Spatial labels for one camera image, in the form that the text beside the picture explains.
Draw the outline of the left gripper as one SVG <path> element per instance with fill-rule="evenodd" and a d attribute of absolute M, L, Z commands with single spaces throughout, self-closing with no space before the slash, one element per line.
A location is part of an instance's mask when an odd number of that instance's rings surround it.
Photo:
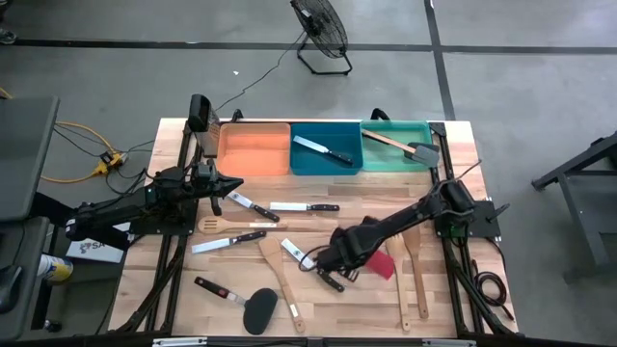
<path fill-rule="evenodd" d="M 200 162 L 193 166 L 191 183 L 196 195 L 210 198 L 210 205 L 215 216 L 223 214 L 219 200 L 222 193 L 230 193 L 244 183 L 243 178 L 231 177 L 218 173 L 214 161 Z"/>

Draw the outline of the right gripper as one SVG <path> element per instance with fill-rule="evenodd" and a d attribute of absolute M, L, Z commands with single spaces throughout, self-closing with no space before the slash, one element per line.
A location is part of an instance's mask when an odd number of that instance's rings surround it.
<path fill-rule="evenodd" d="M 365 265 L 381 245 L 381 237 L 375 227 L 378 223 L 377 219 L 363 219 L 359 225 L 337 227 L 329 245 L 317 253 L 317 269 L 338 271 L 344 279 L 347 279 L 347 275 L 340 270 L 352 270 L 349 280 L 355 282 L 360 273 L 354 269 Z"/>

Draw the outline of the red silicone spatula wooden handle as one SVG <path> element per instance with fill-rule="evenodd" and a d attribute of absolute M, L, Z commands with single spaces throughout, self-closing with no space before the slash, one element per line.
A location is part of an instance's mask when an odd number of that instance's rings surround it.
<path fill-rule="evenodd" d="M 382 251 L 376 251 L 364 264 L 374 274 L 385 280 L 389 280 L 394 274 L 394 260 Z"/>

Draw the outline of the slotted wooden spoon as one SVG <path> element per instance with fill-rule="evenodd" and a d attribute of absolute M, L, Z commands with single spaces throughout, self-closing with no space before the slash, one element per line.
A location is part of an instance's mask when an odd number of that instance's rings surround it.
<path fill-rule="evenodd" d="M 203 217 L 199 219 L 197 227 L 201 233 L 216 234 L 226 231 L 287 229 L 288 225 L 285 223 L 233 222 L 220 217 Z"/>

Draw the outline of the black-handled steel knife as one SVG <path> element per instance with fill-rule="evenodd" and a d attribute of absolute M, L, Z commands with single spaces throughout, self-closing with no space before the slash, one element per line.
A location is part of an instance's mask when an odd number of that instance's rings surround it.
<path fill-rule="evenodd" d="M 202 253 L 206 253 L 206 252 L 210 252 L 214 250 L 219 250 L 222 248 L 230 247 L 238 243 L 243 243 L 243 242 L 248 242 L 248 241 L 253 241 L 255 239 L 263 238 L 266 235 L 267 235 L 267 232 L 265 230 L 262 230 L 262 231 L 248 233 L 248 234 L 243 234 L 237 237 L 230 237 L 230 238 L 209 241 L 206 243 L 194 245 L 192 247 L 192 253 L 202 254 Z"/>
<path fill-rule="evenodd" d="M 337 204 L 273 201 L 270 203 L 270 209 L 278 211 L 339 211 L 340 207 Z"/>
<path fill-rule="evenodd" d="M 311 141 L 311 140 L 309 140 L 307 138 L 304 138 L 304 137 L 296 135 L 296 136 L 293 137 L 292 141 L 294 143 L 297 143 L 297 144 L 301 145 L 301 146 L 308 147 L 308 148 L 310 148 L 310 149 L 312 149 L 314 151 L 317 151 L 317 152 L 320 152 L 320 153 L 325 154 L 327 156 L 330 156 L 330 157 L 334 158 L 335 160 L 337 160 L 337 161 L 339 161 L 341 163 L 344 163 L 346 165 L 352 166 L 354 164 L 354 161 L 353 161 L 353 159 L 351 157 L 348 157 L 348 156 L 346 156 L 346 155 L 344 155 L 342 153 L 339 153 L 339 152 L 332 151 L 329 148 L 327 148 L 327 147 L 325 147 L 323 145 L 317 144 L 316 142 Z"/>
<path fill-rule="evenodd" d="M 298 262 L 298 268 L 301 272 L 314 271 L 322 281 L 335 291 L 342 293 L 345 290 L 345 287 L 336 281 L 328 272 L 324 272 L 322 269 L 317 268 L 314 262 L 289 239 L 283 239 L 281 245 L 289 255 Z"/>
<path fill-rule="evenodd" d="M 254 201 L 248 199 L 247 197 L 241 195 L 240 193 L 236 191 L 231 191 L 227 195 L 227 198 L 242 205 L 243 207 L 247 209 L 253 210 L 257 214 L 261 215 L 262 217 L 265 217 L 268 220 L 271 220 L 275 223 L 278 223 L 280 221 L 280 217 L 276 215 L 274 212 L 262 207 L 261 205 L 256 204 Z"/>

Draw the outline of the wooden spork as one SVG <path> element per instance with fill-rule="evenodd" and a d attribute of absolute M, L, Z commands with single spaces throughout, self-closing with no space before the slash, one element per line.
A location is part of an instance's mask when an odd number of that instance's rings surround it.
<path fill-rule="evenodd" d="M 403 244 L 398 236 L 393 236 L 386 241 L 386 247 L 394 263 L 394 273 L 396 276 L 401 327 L 404 332 L 409 332 L 411 330 L 411 316 L 409 313 L 407 288 L 403 269 Z"/>

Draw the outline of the gray silicone spatula wooden handle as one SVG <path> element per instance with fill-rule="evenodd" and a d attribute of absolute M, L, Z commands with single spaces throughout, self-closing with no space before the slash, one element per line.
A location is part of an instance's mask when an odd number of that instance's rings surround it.
<path fill-rule="evenodd" d="M 407 158 L 414 160 L 417 163 L 423 164 L 426 167 L 436 168 L 438 166 L 439 153 L 436 150 L 427 147 L 425 144 L 420 144 L 417 147 L 410 147 L 407 145 L 403 145 L 402 143 L 399 143 L 391 138 L 366 129 L 362 130 L 362 135 L 380 143 L 384 143 L 392 147 L 397 147 L 405 153 Z"/>

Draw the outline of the orange plastic bin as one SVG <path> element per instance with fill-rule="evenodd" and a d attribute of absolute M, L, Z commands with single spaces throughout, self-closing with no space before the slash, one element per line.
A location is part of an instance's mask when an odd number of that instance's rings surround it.
<path fill-rule="evenodd" d="M 283 122 L 227 123 L 221 127 L 218 170 L 228 176 L 286 175 L 290 125 Z"/>

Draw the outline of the blue plastic bin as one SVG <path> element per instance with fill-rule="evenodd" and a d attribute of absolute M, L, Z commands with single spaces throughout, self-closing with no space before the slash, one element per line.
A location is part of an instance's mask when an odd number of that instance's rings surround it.
<path fill-rule="evenodd" d="M 294 141 L 299 136 L 353 161 L 345 164 Z M 355 175 L 362 168 L 362 134 L 357 122 L 293 123 L 290 130 L 290 169 L 296 175 Z"/>

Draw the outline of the teal plastic bin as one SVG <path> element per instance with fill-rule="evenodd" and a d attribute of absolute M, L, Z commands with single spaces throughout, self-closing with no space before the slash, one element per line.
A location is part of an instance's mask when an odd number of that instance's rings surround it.
<path fill-rule="evenodd" d="M 432 145 L 432 135 L 426 121 L 364 120 L 361 129 L 393 139 L 403 145 Z M 363 169 L 370 172 L 421 172 L 428 168 L 405 156 L 402 149 L 362 137 Z"/>

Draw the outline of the white printed cardboard box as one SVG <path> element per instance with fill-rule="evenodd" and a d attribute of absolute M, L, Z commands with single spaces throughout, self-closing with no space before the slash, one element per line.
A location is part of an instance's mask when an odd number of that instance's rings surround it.
<path fill-rule="evenodd" d="M 72 241 L 68 247 L 66 257 L 93 260 L 109 263 L 120 263 L 124 251 L 105 245 L 92 239 Z"/>

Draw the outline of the black floor fan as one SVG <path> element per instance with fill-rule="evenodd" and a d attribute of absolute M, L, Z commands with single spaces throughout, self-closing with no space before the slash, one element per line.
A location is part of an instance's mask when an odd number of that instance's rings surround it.
<path fill-rule="evenodd" d="M 290 0 L 290 5 L 304 29 L 305 37 L 296 50 L 297 58 L 314 75 L 347 76 L 353 66 L 347 56 L 348 37 L 344 25 L 330 0 Z M 330 59 L 343 59 L 348 68 L 341 71 L 317 71 L 303 57 L 302 51 L 311 40 Z"/>

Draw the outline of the white and yellow can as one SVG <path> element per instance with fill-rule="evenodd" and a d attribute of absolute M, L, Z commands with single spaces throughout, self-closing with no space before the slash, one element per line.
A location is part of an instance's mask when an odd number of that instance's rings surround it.
<path fill-rule="evenodd" d="M 68 259 L 42 254 L 37 276 L 48 282 L 60 283 L 70 278 L 73 264 Z"/>

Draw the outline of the dark gray desk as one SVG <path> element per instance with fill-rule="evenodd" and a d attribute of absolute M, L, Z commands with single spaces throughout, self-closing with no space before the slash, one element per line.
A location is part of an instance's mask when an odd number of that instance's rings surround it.
<path fill-rule="evenodd" d="M 57 117 L 59 98 L 0 99 L 0 269 L 21 269 L 14 307 L 0 312 L 0 345 L 20 338 L 38 278 L 49 219 L 33 217 L 35 195 Z"/>

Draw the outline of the black metal table stand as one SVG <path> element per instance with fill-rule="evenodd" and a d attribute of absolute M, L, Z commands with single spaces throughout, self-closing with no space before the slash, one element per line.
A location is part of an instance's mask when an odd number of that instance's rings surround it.
<path fill-rule="evenodd" d="M 593 258 L 591 265 L 564 273 L 564 281 L 617 275 L 617 260 L 610 258 L 603 241 L 605 235 L 617 236 L 617 131 L 531 181 L 537 191 L 553 183 L 559 185 Z"/>

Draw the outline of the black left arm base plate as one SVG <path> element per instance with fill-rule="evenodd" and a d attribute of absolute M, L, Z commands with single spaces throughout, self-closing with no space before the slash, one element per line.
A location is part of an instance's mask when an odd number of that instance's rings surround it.
<path fill-rule="evenodd" d="M 189 235 L 193 233 L 199 202 L 185 200 L 155 208 L 131 222 L 134 235 Z"/>

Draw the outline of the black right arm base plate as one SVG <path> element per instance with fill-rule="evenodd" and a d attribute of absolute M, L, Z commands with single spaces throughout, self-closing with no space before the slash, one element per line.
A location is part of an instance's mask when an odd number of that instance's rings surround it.
<path fill-rule="evenodd" d="M 434 221 L 435 232 L 441 238 L 496 238 L 501 236 L 497 216 L 508 205 L 495 208 L 490 200 L 476 200 L 473 213 L 457 220 L 454 215 L 444 215 Z"/>

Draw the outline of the black aluminium rig frame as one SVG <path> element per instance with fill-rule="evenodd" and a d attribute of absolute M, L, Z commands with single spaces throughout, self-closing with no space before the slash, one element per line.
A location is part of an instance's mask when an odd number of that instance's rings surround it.
<path fill-rule="evenodd" d="M 441 147 L 440 154 L 451 154 L 450 170 L 458 176 L 478 161 L 475 141 L 468 121 L 430 121 L 433 144 Z M 157 132 L 155 153 L 150 161 L 154 169 L 171 164 L 180 146 L 180 120 L 162 119 Z M 326 244 L 337 226 L 358 224 L 366 215 L 385 218 L 411 205 L 426 194 L 432 185 L 432 173 L 423 172 L 365 172 L 356 175 L 250 175 L 244 177 L 239 191 L 258 203 L 289 201 L 339 204 L 338 212 L 281 212 L 281 220 L 288 228 L 268 232 L 280 242 L 288 238 L 305 253 Z M 297 308 L 305 321 L 305 331 L 294 328 L 291 311 L 284 296 L 279 300 L 273 319 L 262 335 L 250 335 L 242 324 L 242 307 L 217 299 L 194 284 L 196 276 L 215 281 L 232 291 L 250 296 L 261 287 L 271 287 L 282 295 L 277 277 L 262 257 L 257 241 L 248 245 L 231 246 L 213 253 L 192 254 L 195 244 L 221 237 L 231 237 L 240 231 L 202 233 L 199 230 L 188 238 L 182 274 L 177 292 L 173 336 L 207 336 L 211 344 L 241 344 L 242 338 L 270 340 L 308 338 L 311 344 L 321 339 L 324 347 L 386 346 L 391 343 L 421 344 L 421 339 L 448 339 L 457 334 L 450 282 L 443 258 L 443 242 L 433 222 L 418 227 L 421 234 L 419 262 L 426 294 L 429 317 L 419 317 L 413 262 L 404 241 L 397 246 L 405 252 L 396 254 L 402 265 L 402 282 L 406 288 L 410 330 L 404 331 L 399 311 L 397 276 L 384 280 L 361 269 L 358 279 L 351 283 L 338 274 L 333 277 L 346 289 L 339 293 L 322 281 L 314 272 L 298 270 L 297 261 L 281 250 L 282 265 Z M 162 238 L 145 236 L 126 253 L 120 286 L 109 315 L 109 332 L 120 332 L 130 315 L 138 308 L 152 288 L 155 265 Z"/>

